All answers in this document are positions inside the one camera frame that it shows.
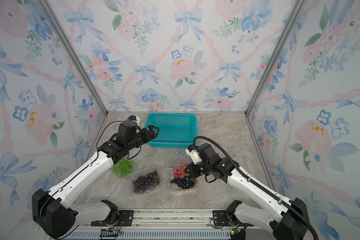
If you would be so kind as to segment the aluminium front rail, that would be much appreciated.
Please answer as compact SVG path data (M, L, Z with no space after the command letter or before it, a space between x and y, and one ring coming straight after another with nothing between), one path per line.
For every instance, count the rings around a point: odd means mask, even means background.
M131 227L73 227L61 240L277 240L259 227L214 228L213 210L133 210Z

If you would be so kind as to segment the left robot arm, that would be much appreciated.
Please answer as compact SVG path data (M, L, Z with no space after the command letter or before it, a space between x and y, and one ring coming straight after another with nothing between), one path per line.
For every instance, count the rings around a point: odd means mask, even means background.
M158 137L158 127L141 128L139 120L130 116L120 122L118 132L98 147L81 167L55 186L39 189L32 195L33 221L48 236L60 240L79 225L101 222L115 226L120 221L118 207L109 200L81 206L75 205L75 200L97 177L129 156L131 150Z

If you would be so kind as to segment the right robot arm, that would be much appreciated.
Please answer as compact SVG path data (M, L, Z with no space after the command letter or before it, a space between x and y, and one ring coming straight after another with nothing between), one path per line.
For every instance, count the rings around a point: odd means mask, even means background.
M192 159L185 170L190 177L212 175L260 205L260 208L253 208L234 200L225 211L223 226L243 227L248 224L272 233L277 240L302 240L310 231L308 211L303 201L292 201L273 191L230 157L221 158L208 143L196 147L190 145L186 153Z

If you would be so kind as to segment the teal plastic basket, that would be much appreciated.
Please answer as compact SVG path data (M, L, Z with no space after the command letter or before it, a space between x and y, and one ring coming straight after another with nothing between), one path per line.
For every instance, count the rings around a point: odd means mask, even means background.
M159 128L158 137L150 141L152 148L186 149L198 136L198 120L193 114L149 114L145 127Z

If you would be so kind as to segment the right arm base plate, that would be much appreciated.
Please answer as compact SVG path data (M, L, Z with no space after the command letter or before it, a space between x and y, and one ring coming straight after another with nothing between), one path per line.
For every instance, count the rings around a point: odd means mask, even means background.
M241 223L235 216L231 213L227 213L226 210L213 210L212 219L210 225L214 228L225 228L225 227L253 227L254 225Z

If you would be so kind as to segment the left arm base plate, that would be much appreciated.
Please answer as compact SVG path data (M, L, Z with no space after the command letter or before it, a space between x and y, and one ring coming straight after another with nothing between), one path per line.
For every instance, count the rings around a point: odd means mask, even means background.
M91 227L131 227L133 217L133 210L118 210L114 220L94 221L91 222Z

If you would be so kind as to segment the red grape bunch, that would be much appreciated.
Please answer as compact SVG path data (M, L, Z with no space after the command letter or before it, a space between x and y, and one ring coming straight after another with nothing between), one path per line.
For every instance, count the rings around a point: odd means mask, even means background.
M189 165L189 163L181 163L179 166L173 168L173 177L174 179L188 177L189 175L185 173L185 168Z

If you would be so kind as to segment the dark purple grape bunch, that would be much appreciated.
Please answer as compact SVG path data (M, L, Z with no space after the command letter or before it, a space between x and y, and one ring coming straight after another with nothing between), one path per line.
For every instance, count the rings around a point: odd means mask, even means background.
M161 183L159 172L154 170L133 180L133 191L136 194L144 193L158 187Z

